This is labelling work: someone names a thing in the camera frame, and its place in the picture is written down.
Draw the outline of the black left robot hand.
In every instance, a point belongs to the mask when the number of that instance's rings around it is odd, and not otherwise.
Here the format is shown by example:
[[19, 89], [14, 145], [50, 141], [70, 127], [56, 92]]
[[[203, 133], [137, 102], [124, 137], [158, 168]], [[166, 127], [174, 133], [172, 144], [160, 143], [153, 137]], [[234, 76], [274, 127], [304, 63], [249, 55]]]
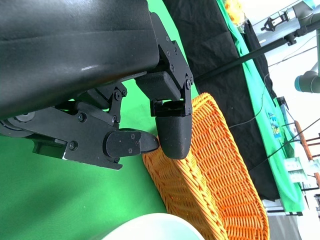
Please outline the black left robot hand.
[[3, 0], [0, 133], [39, 155], [119, 170], [184, 159], [193, 74], [145, 0]]

